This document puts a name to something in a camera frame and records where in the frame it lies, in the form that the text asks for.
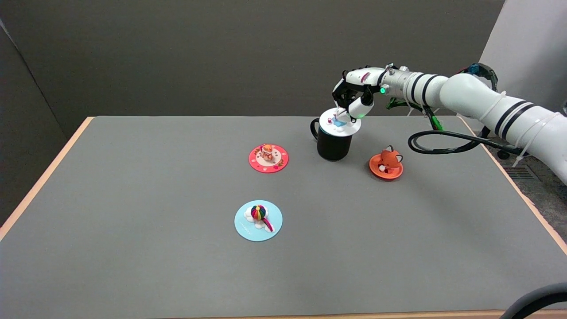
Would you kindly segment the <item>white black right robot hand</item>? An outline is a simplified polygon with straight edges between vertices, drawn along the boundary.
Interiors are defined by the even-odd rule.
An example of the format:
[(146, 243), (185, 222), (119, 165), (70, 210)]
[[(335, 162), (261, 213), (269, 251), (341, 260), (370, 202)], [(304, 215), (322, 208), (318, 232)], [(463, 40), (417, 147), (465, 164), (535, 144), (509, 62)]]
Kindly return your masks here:
[(381, 90), (381, 81), (387, 72), (381, 67), (360, 67), (344, 70), (342, 78), (332, 91), (336, 118), (354, 124), (374, 107), (374, 94)]

